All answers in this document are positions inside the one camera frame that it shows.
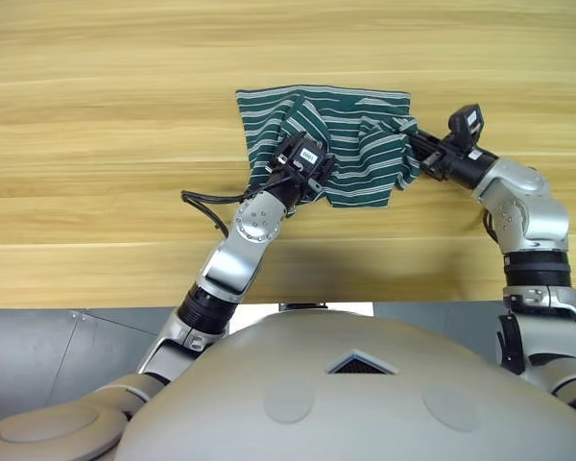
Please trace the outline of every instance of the wooden table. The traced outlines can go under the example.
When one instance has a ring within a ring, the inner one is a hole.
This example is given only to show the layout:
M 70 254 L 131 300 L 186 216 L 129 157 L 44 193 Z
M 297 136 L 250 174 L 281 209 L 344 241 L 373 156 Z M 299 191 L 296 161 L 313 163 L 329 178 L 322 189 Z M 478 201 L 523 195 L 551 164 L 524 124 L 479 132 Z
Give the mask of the wooden table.
M 576 285 L 576 0 L 1 0 L 0 307 L 179 303 L 220 237 L 180 190 L 242 191 L 233 91 L 289 84 L 410 91 L 436 134 L 480 103 L 481 145 L 566 204 Z M 300 208 L 247 301 L 503 285 L 480 208 L 421 178 L 389 209 Z

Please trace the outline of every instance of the white robot body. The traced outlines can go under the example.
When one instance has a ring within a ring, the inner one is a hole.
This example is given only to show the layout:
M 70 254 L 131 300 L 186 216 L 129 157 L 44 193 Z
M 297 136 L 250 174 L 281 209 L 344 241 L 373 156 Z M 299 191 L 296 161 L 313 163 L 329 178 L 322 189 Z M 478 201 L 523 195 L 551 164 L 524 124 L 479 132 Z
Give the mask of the white robot body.
M 442 336 L 284 312 L 218 342 L 132 419 L 116 460 L 576 460 L 576 412 Z

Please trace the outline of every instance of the striped towel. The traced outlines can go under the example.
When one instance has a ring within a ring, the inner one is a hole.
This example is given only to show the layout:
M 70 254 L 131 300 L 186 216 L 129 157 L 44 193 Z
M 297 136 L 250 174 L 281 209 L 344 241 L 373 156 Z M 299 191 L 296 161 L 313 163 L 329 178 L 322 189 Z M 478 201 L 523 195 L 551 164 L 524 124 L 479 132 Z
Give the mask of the striped towel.
M 264 183 L 265 165 L 286 137 L 306 132 L 335 157 L 322 196 L 333 206 L 387 206 L 391 190 L 419 174 L 408 136 L 417 129 L 409 93 L 292 85 L 238 90 L 246 132 L 250 185 Z

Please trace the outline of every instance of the fabric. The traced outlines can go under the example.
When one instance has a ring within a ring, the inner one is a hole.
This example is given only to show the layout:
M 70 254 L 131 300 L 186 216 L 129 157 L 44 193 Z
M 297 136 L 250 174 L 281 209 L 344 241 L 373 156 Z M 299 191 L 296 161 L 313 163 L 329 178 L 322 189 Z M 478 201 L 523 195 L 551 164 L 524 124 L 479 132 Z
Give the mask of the fabric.
M 277 145 L 306 132 L 335 157 L 317 199 L 333 206 L 387 206 L 394 188 L 405 189 L 419 174 L 408 136 L 417 129 L 409 93 L 336 86 L 293 85 L 238 90 L 252 175 L 264 183 Z

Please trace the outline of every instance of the black cable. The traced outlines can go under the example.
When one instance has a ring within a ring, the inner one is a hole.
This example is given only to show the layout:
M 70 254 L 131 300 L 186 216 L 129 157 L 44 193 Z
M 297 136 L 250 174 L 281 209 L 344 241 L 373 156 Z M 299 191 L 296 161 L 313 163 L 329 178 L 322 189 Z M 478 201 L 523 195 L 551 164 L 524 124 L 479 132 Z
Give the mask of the black cable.
M 222 219 L 220 218 L 220 216 L 218 216 L 217 214 L 215 214 L 213 211 L 211 211 L 207 206 L 203 205 L 200 202 L 197 202 L 196 200 L 192 200 L 187 196 L 183 195 L 183 192 L 181 193 L 181 199 L 193 206 L 195 209 L 197 209 L 198 211 L 200 211 L 202 214 L 204 214 L 207 218 L 209 218 L 213 224 L 215 229 L 219 229 L 222 234 L 224 235 L 224 237 L 228 237 L 228 228 L 227 225 L 224 224 L 224 221 L 222 221 Z
M 487 231 L 487 234 L 490 238 L 492 238 L 495 243 L 499 243 L 497 240 L 497 233 L 495 232 L 494 228 L 492 227 L 492 215 L 491 212 L 487 209 L 484 210 L 482 214 L 482 225 L 484 229 Z
M 231 195 L 231 196 L 207 195 L 207 194 L 200 194 L 198 192 L 192 192 L 189 190 L 182 190 L 181 199 L 185 203 L 193 206 L 195 209 L 200 211 L 207 218 L 209 218 L 213 222 L 215 229 L 219 229 L 224 235 L 224 238 L 226 238 L 228 237 L 227 225 L 224 223 L 224 221 L 222 221 L 220 216 L 215 214 L 211 209 L 209 209 L 209 207 L 203 204 L 227 205 L 243 202 L 244 200 L 253 197 L 254 195 L 256 195 L 259 192 L 262 192 L 263 190 L 268 190 L 272 187 L 276 187 L 277 185 L 284 184 L 285 182 L 288 182 L 291 179 L 292 178 L 290 176 L 287 176 L 279 181 L 272 182 L 271 184 L 265 184 L 252 192 L 246 191 L 241 195 Z

